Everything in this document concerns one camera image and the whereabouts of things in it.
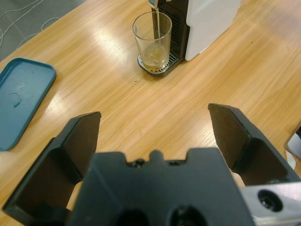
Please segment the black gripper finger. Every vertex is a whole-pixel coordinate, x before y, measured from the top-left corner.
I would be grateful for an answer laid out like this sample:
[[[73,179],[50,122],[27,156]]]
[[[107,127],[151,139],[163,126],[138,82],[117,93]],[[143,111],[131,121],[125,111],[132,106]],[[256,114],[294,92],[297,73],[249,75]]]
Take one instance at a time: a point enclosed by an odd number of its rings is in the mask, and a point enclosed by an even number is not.
[[[64,226],[67,204],[96,151],[101,114],[68,121],[26,172],[2,210],[25,226]]]
[[[238,108],[210,103],[208,110],[217,146],[246,186],[300,182],[279,151]]]

